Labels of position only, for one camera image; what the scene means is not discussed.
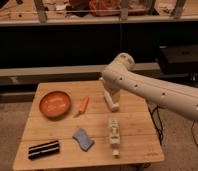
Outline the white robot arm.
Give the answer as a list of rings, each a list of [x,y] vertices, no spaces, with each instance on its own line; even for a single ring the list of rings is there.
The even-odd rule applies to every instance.
[[[198,123],[198,88],[135,74],[134,65],[132,56],[120,53],[101,72],[104,98],[112,112],[119,110],[118,92],[124,89]]]

